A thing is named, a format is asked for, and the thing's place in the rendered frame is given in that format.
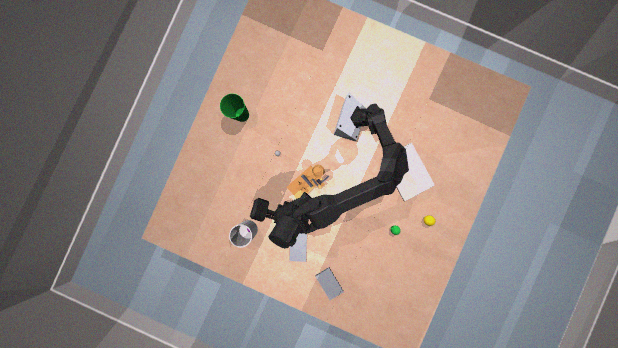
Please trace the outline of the green ball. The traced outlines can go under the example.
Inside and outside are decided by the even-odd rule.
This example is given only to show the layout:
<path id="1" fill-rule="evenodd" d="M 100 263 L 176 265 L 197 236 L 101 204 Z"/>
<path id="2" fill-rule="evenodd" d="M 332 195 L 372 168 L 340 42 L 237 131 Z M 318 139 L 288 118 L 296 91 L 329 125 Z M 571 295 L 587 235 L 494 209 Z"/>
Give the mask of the green ball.
<path id="1" fill-rule="evenodd" d="M 391 233 L 394 235 L 398 235 L 401 232 L 400 227 L 396 225 L 392 226 L 390 230 L 391 230 Z"/>

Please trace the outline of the grey cup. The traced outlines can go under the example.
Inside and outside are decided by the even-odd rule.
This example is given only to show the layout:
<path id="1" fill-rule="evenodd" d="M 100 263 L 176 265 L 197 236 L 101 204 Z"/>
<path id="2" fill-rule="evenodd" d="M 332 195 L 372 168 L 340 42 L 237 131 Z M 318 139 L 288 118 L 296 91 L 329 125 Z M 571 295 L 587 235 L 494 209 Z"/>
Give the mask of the grey cup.
<path id="1" fill-rule="evenodd" d="M 247 228 L 250 232 L 247 231 Z M 258 228 L 255 222 L 246 220 L 235 225 L 229 233 L 230 242 L 239 248 L 247 246 L 256 236 Z"/>

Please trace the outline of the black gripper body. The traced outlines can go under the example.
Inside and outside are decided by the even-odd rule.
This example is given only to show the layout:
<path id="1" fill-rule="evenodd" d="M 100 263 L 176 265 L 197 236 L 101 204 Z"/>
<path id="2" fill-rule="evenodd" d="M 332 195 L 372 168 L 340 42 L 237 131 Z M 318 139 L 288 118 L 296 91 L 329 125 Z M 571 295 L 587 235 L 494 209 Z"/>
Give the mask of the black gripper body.
<path id="1" fill-rule="evenodd" d="M 272 211 L 268 209 L 269 201 L 257 198 L 254 200 L 250 218 L 257 221 L 264 221 L 265 218 L 269 218 L 273 219 L 274 223 L 277 223 L 276 220 L 280 219 L 280 217 L 284 215 L 284 207 L 287 203 L 289 202 L 284 201 L 283 205 L 279 204 L 277 209 Z"/>

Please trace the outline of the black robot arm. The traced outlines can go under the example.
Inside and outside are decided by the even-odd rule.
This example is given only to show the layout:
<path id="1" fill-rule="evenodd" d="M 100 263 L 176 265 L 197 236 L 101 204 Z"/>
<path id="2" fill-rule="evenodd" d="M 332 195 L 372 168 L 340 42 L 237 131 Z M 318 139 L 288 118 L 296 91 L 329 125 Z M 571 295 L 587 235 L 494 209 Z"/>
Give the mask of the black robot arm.
<path id="1" fill-rule="evenodd" d="M 284 215 L 276 220 L 276 225 L 268 236 L 281 248 L 293 247 L 300 231 L 304 234 L 323 229 L 336 222 L 341 214 L 362 204 L 394 193 L 397 185 L 409 171 L 406 148 L 396 143 L 386 123 L 384 109 L 376 103 L 368 108 L 357 106 L 350 119 L 355 127 L 369 126 L 372 134 L 377 134 L 383 148 L 383 158 L 378 175 L 370 180 L 335 195 L 320 195 L 312 198 L 303 192 L 284 207 Z M 306 217 L 311 224 L 308 224 Z"/>

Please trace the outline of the yellow ball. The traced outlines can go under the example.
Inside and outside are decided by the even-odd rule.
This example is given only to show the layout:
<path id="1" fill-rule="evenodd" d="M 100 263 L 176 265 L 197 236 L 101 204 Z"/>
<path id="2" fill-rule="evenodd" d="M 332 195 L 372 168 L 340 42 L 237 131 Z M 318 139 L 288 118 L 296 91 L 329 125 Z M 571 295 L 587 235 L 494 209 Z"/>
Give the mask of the yellow ball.
<path id="1" fill-rule="evenodd" d="M 435 224 L 436 220 L 433 216 L 425 216 L 424 217 L 424 223 L 428 226 L 433 226 Z"/>

